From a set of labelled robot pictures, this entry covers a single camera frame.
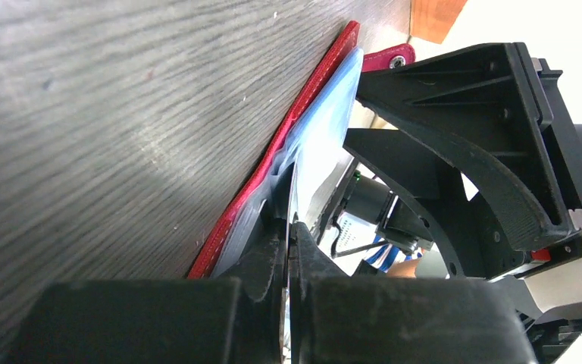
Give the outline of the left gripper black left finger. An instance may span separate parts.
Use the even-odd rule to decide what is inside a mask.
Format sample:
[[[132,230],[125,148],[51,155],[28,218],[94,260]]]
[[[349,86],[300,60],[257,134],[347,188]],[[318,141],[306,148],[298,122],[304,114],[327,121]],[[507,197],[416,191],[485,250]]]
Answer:
[[[216,278],[73,281],[48,287],[9,363],[279,363],[286,222],[256,225]]]

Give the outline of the red card holder wallet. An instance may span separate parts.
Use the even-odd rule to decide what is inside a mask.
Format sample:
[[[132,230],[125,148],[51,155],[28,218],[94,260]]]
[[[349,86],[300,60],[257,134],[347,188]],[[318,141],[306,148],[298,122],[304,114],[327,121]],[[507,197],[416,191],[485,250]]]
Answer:
[[[416,52],[407,42],[365,54],[358,47],[360,27],[349,21],[312,71],[255,171],[211,229],[189,279],[214,277],[236,264],[266,211],[286,215],[286,174],[314,135],[319,146],[341,147],[361,73],[415,62]]]

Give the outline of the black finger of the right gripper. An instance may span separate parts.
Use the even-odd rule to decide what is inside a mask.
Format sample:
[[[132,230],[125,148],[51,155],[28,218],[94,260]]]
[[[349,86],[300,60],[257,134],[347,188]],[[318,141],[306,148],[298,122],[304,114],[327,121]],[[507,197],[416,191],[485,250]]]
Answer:
[[[459,171],[401,130],[352,128],[343,146],[419,217],[452,277],[481,277],[476,221]]]
[[[364,72],[357,98],[463,173],[512,249],[582,236],[582,144],[562,72],[522,42],[484,43]]]

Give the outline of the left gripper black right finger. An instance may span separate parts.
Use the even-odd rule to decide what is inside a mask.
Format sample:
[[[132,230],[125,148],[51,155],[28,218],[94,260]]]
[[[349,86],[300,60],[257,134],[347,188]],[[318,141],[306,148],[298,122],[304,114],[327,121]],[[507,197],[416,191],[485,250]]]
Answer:
[[[534,363],[515,309],[477,279],[348,276],[293,224],[294,363]]]

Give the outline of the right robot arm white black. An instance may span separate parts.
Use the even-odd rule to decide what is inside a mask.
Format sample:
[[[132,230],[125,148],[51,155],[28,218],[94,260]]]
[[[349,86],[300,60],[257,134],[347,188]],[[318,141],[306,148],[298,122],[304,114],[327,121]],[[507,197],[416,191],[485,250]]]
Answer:
[[[499,282],[541,321],[582,319],[582,124],[562,71],[522,42],[418,60],[366,55],[356,99],[384,129],[352,128],[352,169],[323,218],[352,215],[404,253],[435,244],[449,278]]]

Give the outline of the dark grey credit card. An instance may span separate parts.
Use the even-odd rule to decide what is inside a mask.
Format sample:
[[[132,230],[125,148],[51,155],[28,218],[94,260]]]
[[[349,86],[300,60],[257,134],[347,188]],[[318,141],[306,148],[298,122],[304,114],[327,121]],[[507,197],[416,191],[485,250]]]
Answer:
[[[282,363],[292,362],[292,331],[291,331],[291,296],[290,296],[290,264],[291,264],[291,247],[294,238],[293,235],[293,224],[294,216],[297,210],[296,201],[296,170],[297,167],[292,163],[286,170],[286,176],[289,180],[289,192],[288,192],[288,203],[286,207],[286,264],[285,264],[285,288],[284,288],[284,317],[283,317],[283,327],[281,328],[281,351],[282,351]]]

